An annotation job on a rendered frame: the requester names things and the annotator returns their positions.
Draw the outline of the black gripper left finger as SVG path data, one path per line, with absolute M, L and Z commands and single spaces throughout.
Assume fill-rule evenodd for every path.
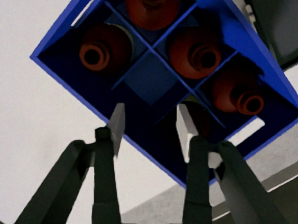
M 91 167 L 91 224 L 122 224 L 114 161 L 125 126 L 125 103 L 117 103 L 109 123 L 94 130 L 95 142 L 71 141 L 14 224 L 66 224 Z

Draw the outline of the blue crate with dividers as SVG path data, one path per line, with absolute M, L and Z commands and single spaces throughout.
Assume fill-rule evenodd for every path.
M 90 1 L 78 0 L 67 20 L 58 52 L 57 83 L 105 124 L 109 123 L 117 103 L 125 103 L 123 139 L 182 188 L 186 187 L 189 162 L 185 162 L 182 148 L 168 138 L 164 117 L 191 93 L 209 116 L 209 143 L 231 139 L 257 118 L 265 123 L 235 146 L 245 161 L 298 123 L 298 93 L 233 0 L 181 0 L 177 14 L 180 18 L 159 30 L 146 30 L 133 23 L 124 0 L 93 0 L 71 26 Z M 124 69 L 117 75 L 101 77 L 82 64 L 78 54 L 80 38 L 88 28 L 99 23 L 120 25 L 132 34 L 135 52 L 126 68 L 144 54 L 128 71 L 125 68 L 126 73 Z M 168 60 L 167 39 L 173 31 L 185 26 L 209 28 L 222 45 L 218 68 L 201 79 L 184 77 L 185 81 L 182 78 L 187 84 L 159 55 Z M 257 78 L 264 101 L 260 113 L 220 111 L 200 89 L 228 61 L 249 69 Z

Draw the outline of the black shallow tray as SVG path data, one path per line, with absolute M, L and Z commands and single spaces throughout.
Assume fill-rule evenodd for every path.
M 244 1 L 252 9 L 258 36 L 274 59 L 278 60 L 282 71 L 286 72 L 297 66 L 298 0 Z

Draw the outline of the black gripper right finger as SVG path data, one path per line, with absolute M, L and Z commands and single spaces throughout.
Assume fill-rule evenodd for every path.
M 209 168 L 235 224 L 289 224 L 232 142 L 209 143 L 185 104 L 177 106 L 176 127 L 185 162 L 189 162 L 182 224 L 212 224 Z

